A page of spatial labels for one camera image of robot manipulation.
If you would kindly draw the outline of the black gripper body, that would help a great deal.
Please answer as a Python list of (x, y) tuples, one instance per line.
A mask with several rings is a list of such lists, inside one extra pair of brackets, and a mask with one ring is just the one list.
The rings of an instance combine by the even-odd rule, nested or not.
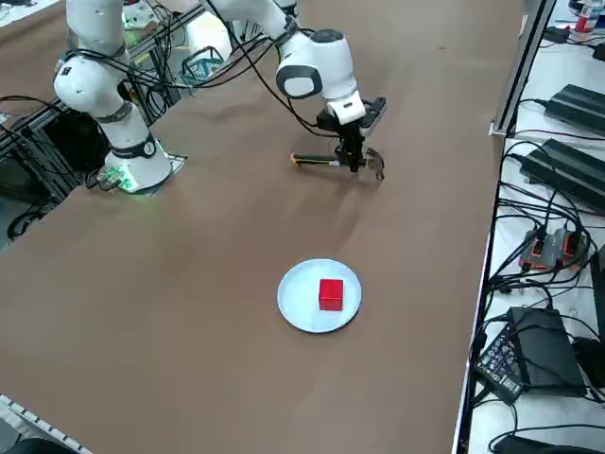
[(361, 132), (365, 117), (362, 116), (356, 120), (341, 124), (338, 117), (334, 113), (329, 113), (326, 108), (322, 109), (316, 115), (317, 126), (323, 131), (333, 132), (339, 140), (358, 139), (361, 142), (365, 141), (365, 137)]

